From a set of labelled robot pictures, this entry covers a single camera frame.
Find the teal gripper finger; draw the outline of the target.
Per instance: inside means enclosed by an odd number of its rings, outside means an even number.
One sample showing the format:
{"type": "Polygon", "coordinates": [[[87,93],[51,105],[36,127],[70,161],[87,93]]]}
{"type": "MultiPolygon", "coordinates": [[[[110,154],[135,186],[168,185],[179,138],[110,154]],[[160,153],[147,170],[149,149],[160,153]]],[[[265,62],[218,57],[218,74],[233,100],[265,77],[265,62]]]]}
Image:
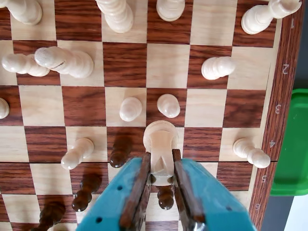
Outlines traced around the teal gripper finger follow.
{"type": "Polygon", "coordinates": [[[151,192],[151,154],[127,161],[97,198],[78,231],[140,231],[151,192]]]}
{"type": "Polygon", "coordinates": [[[245,206],[200,163],[172,151],[174,195],[185,231],[254,231],[245,206]]]}

